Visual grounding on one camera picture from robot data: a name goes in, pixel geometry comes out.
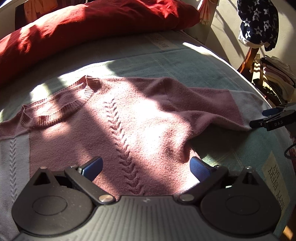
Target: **metal screw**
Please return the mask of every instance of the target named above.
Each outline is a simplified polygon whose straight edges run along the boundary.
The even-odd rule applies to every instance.
[[[194,200],[194,196],[191,194],[181,194],[179,199],[183,202],[190,202]]]
[[[114,199],[113,196],[111,196],[110,194],[104,194],[99,196],[99,201],[100,202],[111,202]]]

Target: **ribbed neckline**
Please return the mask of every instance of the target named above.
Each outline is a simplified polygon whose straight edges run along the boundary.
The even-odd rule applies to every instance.
[[[22,111],[21,111],[21,117],[20,117],[21,125],[25,128],[29,128],[29,129],[46,128],[46,127],[52,126],[52,125],[62,121],[63,119],[67,118],[68,116],[74,114],[75,112],[80,110],[81,107],[93,95],[94,90],[89,85],[89,82],[91,82],[91,81],[92,81],[91,78],[84,76],[80,80],[75,82],[73,85],[58,91],[57,93],[51,95],[49,98],[33,102],[29,105],[23,105]],[[70,103],[64,105],[57,112],[51,113],[49,115],[40,115],[40,116],[34,116],[34,117],[30,117],[26,113],[26,110],[28,110],[29,108],[32,108],[32,107],[35,107],[39,104],[43,104],[48,101],[54,100],[55,98],[57,98],[58,95],[62,94],[63,92],[70,91],[73,88],[77,88],[77,91],[84,89],[82,97],[73,101],[73,102],[70,102]]]

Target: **pink and white sweater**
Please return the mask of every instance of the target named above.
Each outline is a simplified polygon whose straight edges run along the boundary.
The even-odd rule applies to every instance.
[[[249,92],[188,88],[168,77],[89,76],[24,105],[0,123],[0,238],[17,234],[12,204],[40,166],[63,170],[101,156],[94,183],[117,198],[181,193],[198,182],[188,140],[211,123],[247,131],[263,108]]]

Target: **bed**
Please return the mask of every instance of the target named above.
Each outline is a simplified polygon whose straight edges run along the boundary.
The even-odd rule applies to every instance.
[[[188,87],[249,91],[264,99],[243,76],[198,41],[183,31],[165,31],[95,40],[41,61],[0,89],[0,121],[11,119],[23,104],[46,98],[84,75],[168,76]],[[290,146],[286,129],[236,132],[209,126],[191,143],[201,159],[211,166],[219,164],[237,171],[245,166],[256,168],[271,190],[274,180],[270,172],[273,168],[279,170],[277,191],[280,189],[284,203],[274,232],[279,237],[296,203],[295,173],[292,163],[283,155]],[[23,173],[17,194],[29,180],[28,166],[17,170]],[[0,176],[0,182],[6,178]]]

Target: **gray ribbed panel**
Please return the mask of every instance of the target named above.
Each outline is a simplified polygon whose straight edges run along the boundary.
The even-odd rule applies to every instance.
[[[55,238],[19,235],[15,241],[276,241],[272,235],[253,239],[225,236],[208,226],[195,207],[177,204],[171,196],[123,196],[100,206],[82,228]]]

